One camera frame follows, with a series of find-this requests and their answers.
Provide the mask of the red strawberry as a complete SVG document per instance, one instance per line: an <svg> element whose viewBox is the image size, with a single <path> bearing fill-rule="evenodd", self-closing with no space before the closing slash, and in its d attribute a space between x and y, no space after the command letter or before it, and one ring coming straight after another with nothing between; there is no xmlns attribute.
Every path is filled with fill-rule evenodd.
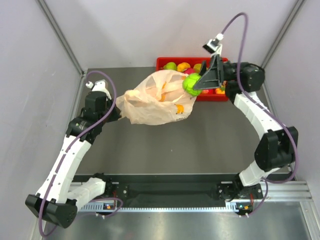
<svg viewBox="0 0 320 240"><path fill-rule="evenodd" d="M193 68L187 68L184 73L190 75L196 73L196 71Z"/></svg>

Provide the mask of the translucent banana print plastic bag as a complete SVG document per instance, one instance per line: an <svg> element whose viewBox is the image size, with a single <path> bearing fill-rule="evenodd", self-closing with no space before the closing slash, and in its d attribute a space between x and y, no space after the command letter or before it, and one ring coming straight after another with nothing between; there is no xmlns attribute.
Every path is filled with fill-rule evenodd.
<svg viewBox="0 0 320 240"><path fill-rule="evenodd" d="M159 70L137 87L117 97L116 106L131 124L150 126L177 122L189 117L196 97L183 89L187 74L175 70Z"/></svg>

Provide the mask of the orange fruit taken from bag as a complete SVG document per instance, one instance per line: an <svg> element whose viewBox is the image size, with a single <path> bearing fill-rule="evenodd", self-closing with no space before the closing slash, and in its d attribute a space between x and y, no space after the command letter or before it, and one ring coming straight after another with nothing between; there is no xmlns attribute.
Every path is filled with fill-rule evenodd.
<svg viewBox="0 0 320 240"><path fill-rule="evenodd" d="M178 71L178 72L180 72L180 73L183 73L184 71L186 71L187 69L189 69L191 66L190 66L190 64L189 63L187 63L187 62L182 62L182 63L180 63L180 64L178 64L177 66L176 66L176 70Z"/></svg>

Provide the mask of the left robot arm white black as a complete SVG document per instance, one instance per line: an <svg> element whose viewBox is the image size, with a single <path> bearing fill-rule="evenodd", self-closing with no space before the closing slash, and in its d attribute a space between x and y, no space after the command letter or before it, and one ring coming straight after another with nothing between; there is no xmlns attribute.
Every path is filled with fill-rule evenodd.
<svg viewBox="0 0 320 240"><path fill-rule="evenodd" d="M85 98L80 116L74 118L65 133L59 155L42 186L30 194L25 205L42 222L67 228L78 211L101 196L109 198L114 191L101 174L95 174L82 186L70 186L83 157L102 132L105 123L118 120L120 111L108 90L92 90Z"/></svg>

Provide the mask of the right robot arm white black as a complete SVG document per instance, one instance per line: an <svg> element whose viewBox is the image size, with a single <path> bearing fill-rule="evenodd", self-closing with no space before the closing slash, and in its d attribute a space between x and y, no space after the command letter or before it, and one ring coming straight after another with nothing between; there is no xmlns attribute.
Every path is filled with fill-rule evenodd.
<svg viewBox="0 0 320 240"><path fill-rule="evenodd" d="M259 144L253 162L232 181L234 194L245 198L261 179L295 162L298 130L276 120L260 101L257 91L265 81L265 70L260 66L248 62L224 62L220 55L214 54L210 65L202 62L199 75L194 90L225 87L226 97L245 115L258 134Z"/></svg>

